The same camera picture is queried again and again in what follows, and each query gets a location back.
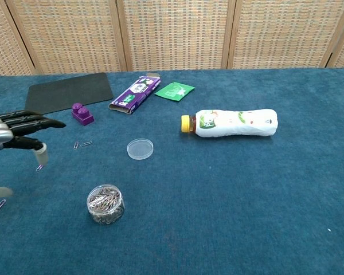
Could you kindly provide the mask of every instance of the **plastic bottle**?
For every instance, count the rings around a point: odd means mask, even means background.
[[[277,114],[272,109],[254,111],[201,110],[194,116],[181,116],[181,131],[203,138],[230,135],[271,136],[277,129]]]

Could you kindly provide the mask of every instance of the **table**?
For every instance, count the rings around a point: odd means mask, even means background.
[[[192,85],[179,103],[151,95],[132,115],[88,105],[63,129],[30,135],[49,147],[0,152],[0,274],[344,274],[344,69],[174,70],[160,87]],[[115,96],[142,72],[109,73]],[[28,87],[77,75],[0,77],[0,113],[22,109]],[[272,108],[271,137],[201,138],[181,115]],[[154,143],[129,158],[136,138]],[[75,141],[93,141],[73,150]],[[98,225],[86,198],[115,184],[125,212]]]

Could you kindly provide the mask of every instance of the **metal robotic arm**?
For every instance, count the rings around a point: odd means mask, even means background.
[[[24,137],[47,128],[64,128],[60,121],[48,119],[31,111],[15,111],[0,115],[0,150],[16,148],[33,150],[41,165],[48,161],[47,146],[38,139]],[[6,187],[0,187],[0,197],[7,197],[13,192]]]

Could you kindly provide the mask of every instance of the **purple cardboard box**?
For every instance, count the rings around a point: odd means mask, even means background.
[[[109,109],[129,115],[134,113],[148,95],[161,83],[159,76],[140,76],[126,91],[109,104]]]

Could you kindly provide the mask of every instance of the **clear plastic lid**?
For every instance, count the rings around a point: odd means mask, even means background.
[[[128,144],[127,153],[136,160],[149,158],[153,154],[153,142],[148,139],[135,139]]]

